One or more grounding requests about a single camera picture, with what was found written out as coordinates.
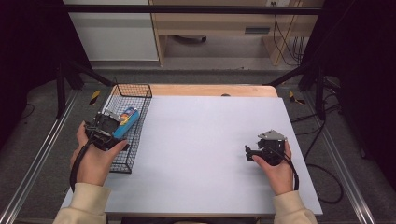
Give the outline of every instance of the sleeve cuff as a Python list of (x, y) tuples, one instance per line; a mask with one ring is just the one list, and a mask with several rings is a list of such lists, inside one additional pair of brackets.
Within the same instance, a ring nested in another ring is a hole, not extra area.
[(298, 190), (275, 196), (274, 206), (279, 217), (305, 209)]
[(70, 207), (93, 215), (102, 215), (110, 192), (110, 189), (101, 186), (77, 183)]

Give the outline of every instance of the table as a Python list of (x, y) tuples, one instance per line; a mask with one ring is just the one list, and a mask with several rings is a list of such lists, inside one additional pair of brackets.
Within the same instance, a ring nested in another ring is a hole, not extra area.
[[(322, 214), (286, 108), (273, 87), (150, 87), (153, 98), (133, 171), (130, 175), (110, 174), (105, 183), (112, 188), (106, 207), (110, 216), (272, 216), (274, 193), (262, 170), (246, 160), (244, 151), (244, 144), (254, 147), (257, 134), (270, 127), (289, 138), (302, 199), (316, 215)], [(231, 97), (219, 97), (223, 93)], [(236, 115), (241, 108), (252, 111), (249, 116), (230, 119), (233, 114), (228, 111)], [(182, 113), (175, 116), (179, 109)], [(259, 126), (252, 121), (256, 119)], [(69, 190), (62, 206), (70, 203), (71, 196)]]

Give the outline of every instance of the black metal frame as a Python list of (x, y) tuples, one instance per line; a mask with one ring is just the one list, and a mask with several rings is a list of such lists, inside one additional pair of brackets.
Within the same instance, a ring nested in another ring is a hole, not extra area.
[[(74, 13), (200, 13), (200, 14), (274, 14), (274, 15), (326, 15), (331, 13), (338, 13), (336, 10), (329, 10), (324, 9), (322, 7), (235, 7), (235, 6), (142, 6), (142, 5), (48, 5), (42, 4), (39, 6), (41, 10), (60, 10), (65, 12), (74, 12)], [(300, 82), (299, 86), (302, 89), (307, 89), (312, 85), (314, 80), (319, 76), (313, 72), (312, 68), (319, 69), (319, 74), (323, 73), (320, 70), (320, 59), (325, 52), (323, 52), (322, 46), (325, 45), (327, 41), (329, 41), (332, 35), (332, 31), (328, 33), (326, 38), (321, 42), (319, 48), (316, 50), (315, 55), (313, 57), (314, 60), (312, 62), (306, 62), (300, 65), (299, 67), (295, 68), (294, 70), (288, 72), (283, 77), (280, 77), (270, 83), (263, 84), (263, 85), (271, 85), (276, 87), (277, 85), (281, 84), (282, 82), (290, 79), (291, 77), (295, 77), (304, 73), (307, 73), (309, 76), (303, 78)], [(59, 57), (63, 59), (62, 53), (59, 51), (59, 46), (54, 46), (55, 50), (59, 54)], [(101, 77), (100, 75), (96, 74), (89, 68), (86, 68), (82, 65), (79, 65), (76, 62), (64, 62), (61, 63), (60, 68), (58, 69), (58, 104), (59, 104), (59, 111), (58, 111), (58, 118), (63, 113), (65, 108), (64, 102), (64, 87), (63, 87), (63, 78), (66, 77), (67, 80), (74, 85), (72, 85), (73, 89), (80, 89), (83, 85), (82, 80), (78, 77), (72, 76), (70, 77), (69, 72), (67, 71), (66, 74), (63, 74), (64, 68), (69, 67), (73, 68), (76, 71), (81, 73), (85, 73), (101, 83), (112, 86), (110, 80)], [(316, 100), (316, 109), (320, 114), (320, 117), (324, 119), (324, 112), (321, 110), (322, 106), (322, 85), (318, 85), (317, 87), (317, 100)]]

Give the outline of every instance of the yellow and black tape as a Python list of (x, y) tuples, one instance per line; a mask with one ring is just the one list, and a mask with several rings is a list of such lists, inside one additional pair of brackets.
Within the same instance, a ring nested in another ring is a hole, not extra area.
[(100, 93), (100, 91), (95, 91), (94, 93), (93, 93), (93, 95), (92, 95), (92, 98), (91, 98), (91, 100), (90, 100), (90, 104), (89, 105), (95, 105), (95, 103), (96, 103), (96, 100), (98, 99), (98, 97), (99, 97), (99, 93)]
[(297, 99), (294, 97), (294, 93), (293, 93), (292, 91), (289, 91), (289, 100), (290, 100), (291, 102), (295, 102), (295, 103), (298, 103), (298, 104), (300, 104), (300, 105), (305, 105), (305, 100), (297, 100)]

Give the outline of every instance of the hand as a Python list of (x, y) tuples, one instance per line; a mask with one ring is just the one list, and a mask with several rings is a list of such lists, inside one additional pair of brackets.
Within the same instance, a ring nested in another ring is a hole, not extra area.
[[(70, 169), (76, 160), (78, 153), (88, 142), (87, 134), (85, 134), (85, 122), (79, 125), (77, 131), (78, 148), (73, 152), (73, 156), (70, 159)], [(97, 148), (94, 144), (90, 144), (87, 152), (82, 158), (81, 164), (78, 168), (77, 183), (87, 183), (97, 186), (103, 186), (105, 184), (108, 172), (110, 171), (111, 163), (114, 161), (116, 156), (126, 146), (127, 141), (123, 140), (116, 144), (109, 151), (103, 151)]]
[[(285, 141), (285, 154), (291, 158), (291, 150), (288, 141)], [(293, 191), (293, 171), (285, 161), (282, 161), (277, 166), (272, 166), (259, 156), (253, 155), (252, 159), (257, 162), (267, 174), (275, 195)]]

